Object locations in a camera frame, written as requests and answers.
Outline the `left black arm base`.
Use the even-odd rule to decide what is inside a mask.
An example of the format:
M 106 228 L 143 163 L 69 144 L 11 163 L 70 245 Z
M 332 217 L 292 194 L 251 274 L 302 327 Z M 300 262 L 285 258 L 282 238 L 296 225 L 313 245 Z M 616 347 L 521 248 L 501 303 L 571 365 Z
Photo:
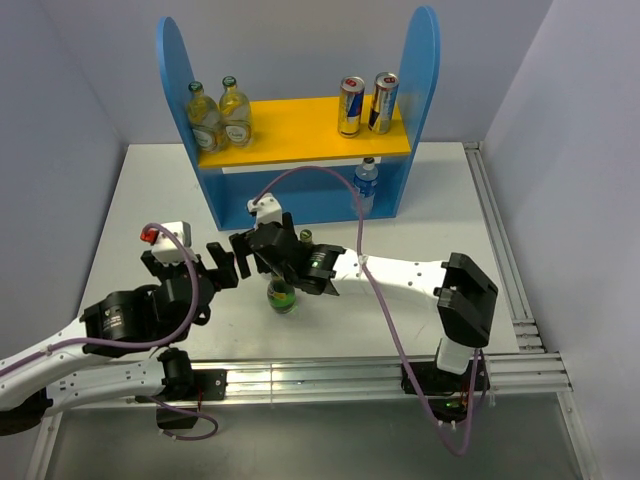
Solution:
M 204 412 L 207 401 L 225 398 L 227 371 L 225 369 L 195 370 L 193 379 L 177 392 L 161 393 L 154 397 L 134 397 L 136 404 L 156 408 L 155 418 L 161 435 L 175 441 L 199 441 L 213 437 L 218 422 Z

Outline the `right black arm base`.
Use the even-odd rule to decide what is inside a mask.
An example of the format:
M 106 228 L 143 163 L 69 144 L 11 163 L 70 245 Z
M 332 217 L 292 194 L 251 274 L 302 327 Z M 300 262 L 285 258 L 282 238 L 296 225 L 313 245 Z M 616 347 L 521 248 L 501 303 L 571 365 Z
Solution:
M 457 376 L 437 369 L 434 361 L 410 362 L 421 390 L 429 397 L 429 405 L 437 420 L 455 424 L 466 420 L 472 363 L 470 360 L 464 375 Z M 417 395 L 404 366 L 401 366 L 401 372 L 400 385 L 404 393 Z M 474 400 L 474 414 L 484 405 L 490 386 L 487 365 L 481 357 L 474 380 L 474 394 L 480 394 L 479 399 Z

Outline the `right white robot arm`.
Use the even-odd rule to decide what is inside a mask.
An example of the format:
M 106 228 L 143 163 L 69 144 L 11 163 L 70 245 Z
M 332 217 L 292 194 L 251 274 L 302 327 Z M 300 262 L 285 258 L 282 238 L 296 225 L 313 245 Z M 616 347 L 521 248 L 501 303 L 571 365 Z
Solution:
M 274 273 L 310 295 L 390 294 L 435 311 L 442 337 L 433 365 L 435 383 L 452 390 L 468 374 L 474 354 L 485 348 L 499 289 L 471 257 L 453 252 L 445 261 L 411 262 L 360 255 L 338 245 L 300 240 L 290 216 L 229 237 L 243 278 L 258 271 Z

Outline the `Pocari Sweat plastic bottle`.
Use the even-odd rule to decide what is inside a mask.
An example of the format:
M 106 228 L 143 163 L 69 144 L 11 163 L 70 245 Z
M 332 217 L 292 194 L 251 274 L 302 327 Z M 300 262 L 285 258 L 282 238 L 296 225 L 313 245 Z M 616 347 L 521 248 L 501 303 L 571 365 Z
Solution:
M 368 217 L 373 209 L 378 177 L 379 170 L 373 157 L 364 158 L 355 169 L 353 186 L 364 217 Z

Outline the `Red Bull can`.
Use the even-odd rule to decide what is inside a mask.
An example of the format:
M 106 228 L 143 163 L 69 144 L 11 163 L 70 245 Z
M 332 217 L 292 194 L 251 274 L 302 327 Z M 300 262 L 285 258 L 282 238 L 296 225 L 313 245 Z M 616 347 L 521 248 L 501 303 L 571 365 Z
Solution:
M 365 83 L 357 76 L 342 79 L 339 95 L 338 132 L 344 137 L 359 133 Z
M 392 72 L 379 73 L 374 82 L 368 120 L 369 129 L 375 134 L 386 134 L 391 129 L 399 79 Z

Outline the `green glass bottle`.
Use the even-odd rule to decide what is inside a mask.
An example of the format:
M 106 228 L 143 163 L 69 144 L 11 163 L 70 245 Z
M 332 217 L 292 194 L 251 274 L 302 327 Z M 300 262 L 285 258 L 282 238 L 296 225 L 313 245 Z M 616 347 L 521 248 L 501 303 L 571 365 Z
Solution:
M 279 314 L 291 312 L 297 303 L 294 287 L 277 275 L 273 275 L 268 284 L 267 299 L 271 308 Z
M 311 246 L 313 244 L 313 235 L 309 229 L 301 230 L 299 232 L 299 239 L 303 244 L 307 246 Z

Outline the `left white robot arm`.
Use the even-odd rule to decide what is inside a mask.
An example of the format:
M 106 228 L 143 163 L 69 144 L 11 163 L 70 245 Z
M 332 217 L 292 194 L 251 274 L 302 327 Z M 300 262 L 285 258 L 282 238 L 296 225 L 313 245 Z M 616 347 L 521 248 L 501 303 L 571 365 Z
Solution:
M 183 322 L 211 315 L 216 293 L 235 288 L 232 253 L 217 243 L 207 251 L 216 266 L 196 260 L 164 265 L 151 252 L 141 260 L 158 284 L 116 291 L 62 331 L 1 362 L 1 433 L 28 431 L 47 416 L 119 397 L 181 401 L 196 392 L 189 356 L 176 348 L 187 338 Z

